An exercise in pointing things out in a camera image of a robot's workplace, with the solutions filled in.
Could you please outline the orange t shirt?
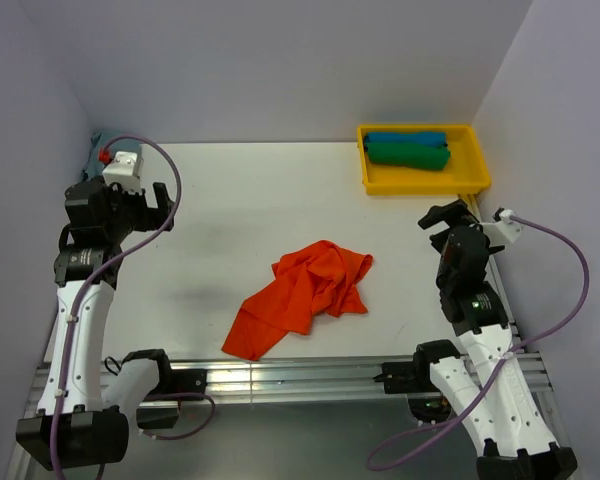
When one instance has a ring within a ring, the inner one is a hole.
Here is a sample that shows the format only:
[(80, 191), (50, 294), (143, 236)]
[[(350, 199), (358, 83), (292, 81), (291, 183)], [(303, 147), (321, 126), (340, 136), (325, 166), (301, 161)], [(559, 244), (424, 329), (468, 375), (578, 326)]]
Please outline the orange t shirt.
[(314, 317), (366, 314), (357, 285), (374, 258), (320, 240), (283, 255), (273, 281), (241, 304), (221, 351), (258, 361), (286, 335), (308, 335)]

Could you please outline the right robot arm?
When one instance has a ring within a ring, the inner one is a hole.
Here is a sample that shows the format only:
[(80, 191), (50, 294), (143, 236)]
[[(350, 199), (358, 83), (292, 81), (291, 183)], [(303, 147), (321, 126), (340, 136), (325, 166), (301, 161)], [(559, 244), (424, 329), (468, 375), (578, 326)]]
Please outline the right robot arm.
[(438, 389), (461, 418), (479, 478), (568, 479), (577, 469), (575, 454), (545, 424), (513, 349), (504, 305), (486, 279), (490, 256), (521, 233), (512, 215), (502, 210), (482, 223), (456, 200), (431, 207), (419, 220), (422, 229), (447, 226), (430, 241), (440, 255), (441, 309), (457, 340), (418, 345), (413, 378), (423, 389)]

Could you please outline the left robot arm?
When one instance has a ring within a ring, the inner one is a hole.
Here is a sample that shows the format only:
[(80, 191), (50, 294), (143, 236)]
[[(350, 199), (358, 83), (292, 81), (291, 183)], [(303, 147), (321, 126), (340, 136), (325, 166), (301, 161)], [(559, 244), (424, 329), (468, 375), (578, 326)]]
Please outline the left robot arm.
[(69, 468), (121, 461), (140, 404), (167, 397), (175, 386), (162, 349), (129, 353), (112, 383), (101, 385), (105, 326), (125, 256), (121, 244), (133, 232), (156, 238), (173, 227), (175, 203), (166, 185), (156, 182), (153, 191), (154, 207), (144, 192), (128, 193), (101, 176), (65, 192), (69, 222), (54, 262), (52, 362), (34, 416), (16, 428), (17, 443), (58, 477)]

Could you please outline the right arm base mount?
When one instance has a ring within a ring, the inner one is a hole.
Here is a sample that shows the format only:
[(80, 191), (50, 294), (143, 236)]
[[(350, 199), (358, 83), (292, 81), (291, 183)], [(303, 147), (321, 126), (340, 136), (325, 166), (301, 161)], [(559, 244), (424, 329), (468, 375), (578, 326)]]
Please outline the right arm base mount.
[(428, 380), (416, 374), (413, 361), (385, 362), (373, 378), (386, 395), (404, 395), (411, 415), (419, 422), (442, 423), (450, 419), (452, 408), (444, 395)]

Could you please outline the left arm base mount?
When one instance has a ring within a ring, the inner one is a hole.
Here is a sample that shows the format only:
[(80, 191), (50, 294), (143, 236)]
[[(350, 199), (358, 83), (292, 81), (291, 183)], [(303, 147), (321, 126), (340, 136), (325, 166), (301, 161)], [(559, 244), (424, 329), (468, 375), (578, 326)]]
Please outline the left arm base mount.
[(201, 401), (207, 385), (205, 369), (174, 370), (162, 349), (129, 353), (102, 394), (103, 409), (117, 407), (129, 426), (171, 429), (183, 401)]

